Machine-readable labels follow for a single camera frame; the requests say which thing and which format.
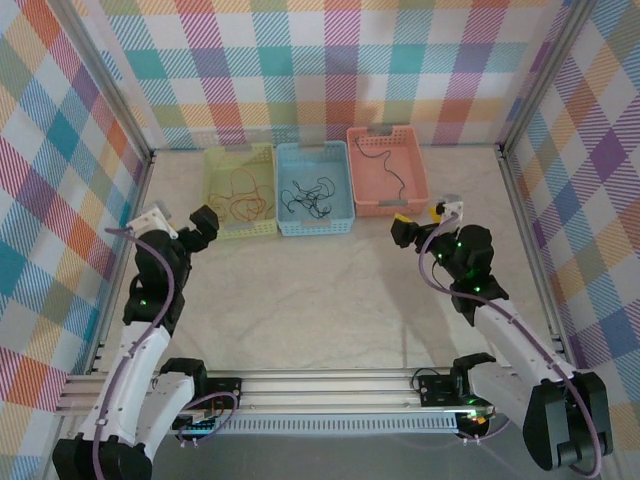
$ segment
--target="yellow object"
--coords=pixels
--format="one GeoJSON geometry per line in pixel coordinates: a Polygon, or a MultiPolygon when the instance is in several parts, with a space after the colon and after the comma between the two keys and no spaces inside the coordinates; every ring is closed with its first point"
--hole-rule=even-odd
{"type": "Polygon", "coordinates": [[[400,220],[401,222],[404,222],[404,223],[413,223],[413,220],[411,220],[409,217],[405,217],[401,213],[396,213],[393,217],[396,220],[400,220]]]}
{"type": "Polygon", "coordinates": [[[438,215],[436,213],[436,207],[429,207],[429,213],[431,214],[431,219],[435,222],[435,223],[440,223],[440,221],[442,220],[442,218],[440,217],[440,215],[438,215]]]}
{"type": "Polygon", "coordinates": [[[218,239],[256,237],[278,233],[275,218],[275,193],[273,170],[273,145],[255,143],[245,149],[215,147],[204,152],[204,176],[202,183],[202,200],[218,214],[220,230],[218,239]],[[234,193],[250,192],[259,196],[256,202],[264,201],[265,208],[260,219],[242,221],[235,218],[231,211],[231,203],[214,202],[220,196],[231,196],[234,193]]]}

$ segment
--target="marble surface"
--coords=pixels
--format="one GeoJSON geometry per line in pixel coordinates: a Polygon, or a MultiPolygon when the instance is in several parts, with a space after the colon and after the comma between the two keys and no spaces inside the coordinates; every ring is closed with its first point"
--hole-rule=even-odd
{"type": "MultiPolygon", "coordinates": [[[[431,200],[462,195],[464,223],[493,233],[493,271],[520,313],[549,334],[492,149],[425,148],[431,200]]],[[[146,203],[162,199],[182,226],[200,206],[202,152],[157,157],[146,203]]],[[[428,215],[414,218],[429,223],[428,215]]],[[[418,256],[393,243],[391,218],[356,218],[347,235],[257,237],[213,242],[193,257],[186,305],[163,358],[204,359],[207,368],[449,366],[494,352],[420,278],[418,256]]],[[[129,259],[124,284],[135,274],[129,259]]],[[[448,285],[444,271],[436,276],[448,285]]],[[[100,369],[119,342],[121,289],[100,369]]]]}

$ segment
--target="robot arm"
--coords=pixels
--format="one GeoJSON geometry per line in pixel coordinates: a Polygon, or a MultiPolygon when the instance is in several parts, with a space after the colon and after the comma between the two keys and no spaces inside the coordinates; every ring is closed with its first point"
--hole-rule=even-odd
{"type": "Polygon", "coordinates": [[[167,272],[156,258],[138,248],[139,274],[129,287],[125,327],[113,366],[76,438],[61,439],[54,448],[53,463],[62,480],[96,478],[94,442],[105,479],[150,479],[153,457],[172,422],[189,401],[208,393],[204,362],[195,359],[170,359],[147,393],[184,306],[182,290],[189,278],[191,254],[217,236],[218,220],[209,207],[197,210],[190,220],[196,230],[176,232],[162,209],[153,206],[127,225],[131,234],[166,260],[174,278],[173,298],[158,321],[169,295],[167,272]],[[155,321],[155,328],[148,331],[155,321]]]}
{"type": "MultiPolygon", "coordinates": [[[[534,461],[551,470],[596,456],[573,390],[584,400],[602,455],[611,453],[611,424],[602,380],[593,372],[578,372],[522,321],[508,293],[491,274],[494,251],[489,230],[478,225],[459,228],[459,197],[444,199],[433,213],[437,223],[426,226],[397,215],[391,229],[394,241],[402,248],[415,244],[421,258],[425,252],[433,254],[453,279],[448,290],[438,290],[452,295],[456,311],[495,345],[514,372],[505,371],[486,353],[459,358],[448,379],[454,395],[463,404],[481,400],[505,413],[522,429],[534,461]]],[[[477,431],[472,428],[468,433],[477,431]]]]}

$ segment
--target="yellow basket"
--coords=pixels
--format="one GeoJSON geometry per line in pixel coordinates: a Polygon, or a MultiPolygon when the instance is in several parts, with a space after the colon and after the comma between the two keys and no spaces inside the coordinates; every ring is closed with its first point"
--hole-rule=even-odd
{"type": "Polygon", "coordinates": [[[218,214],[221,240],[277,233],[273,145],[205,150],[202,197],[218,214]]]}

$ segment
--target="tangled cable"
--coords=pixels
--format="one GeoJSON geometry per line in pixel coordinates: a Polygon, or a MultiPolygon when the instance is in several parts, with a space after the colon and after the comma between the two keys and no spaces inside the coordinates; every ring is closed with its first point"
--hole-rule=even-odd
{"type": "Polygon", "coordinates": [[[386,155],[386,157],[384,157],[384,161],[382,162],[382,168],[384,168],[385,171],[389,172],[391,175],[396,177],[398,179],[398,181],[402,184],[402,186],[400,187],[400,190],[398,190],[398,200],[402,200],[402,191],[405,189],[405,187],[407,185],[404,183],[404,180],[402,180],[402,178],[400,178],[400,175],[398,175],[396,172],[394,172],[389,167],[387,167],[387,162],[391,158],[391,150],[385,150],[384,152],[378,153],[376,155],[369,155],[368,153],[364,153],[364,151],[362,150],[362,147],[360,146],[360,143],[358,142],[359,138],[360,137],[356,137],[353,141],[355,142],[356,147],[358,147],[358,150],[360,150],[360,153],[363,156],[365,156],[367,158],[378,158],[378,157],[381,157],[382,155],[386,155]]]}
{"type": "Polygon", "coordinates": [[[305,190],[300,187],[300,184],[295,180],[291,183],[293,183],[293,186],[298,189],[298,193],[296,195],[288,189],[284,189],[280,192],[280,201],[286,209],[289,210],[289,213],[295,213],[295,210],[291,208],[292,203],[299,203],[309,211],[309,215],[318,220],[331,213],[331,204],[327,204],[322,208],[320,208],[320,205],[318,204],[318,202],[326,200],[336,193],[336,185],[329,177],[318,178],[316,180],[317,185],[309,190],[305,190]],[[291,200],[288,202],[284,200],[285,192],[291,196],[291,200]]]}
{"type": "Polygon", "coordinates": [[[218,219],[225,222],[229,214],[240,222],[252,222],[255,220],[267,220],[269,211],[275,206],[260,194],[261,189],[267,189],[274,195],[273,188],[268,185],[258,185],[253,175],[244,168],[236,168],[231,172],[231,195],[221,195],[212,193],[209,195],[209,206],[216,212],[218,219]],[[236,192],[234,186],[234,176],[238,183],[238,175],[244,174],[249,177],[249,182],[253,184],[253,189],[248,192],[236,192]]]}

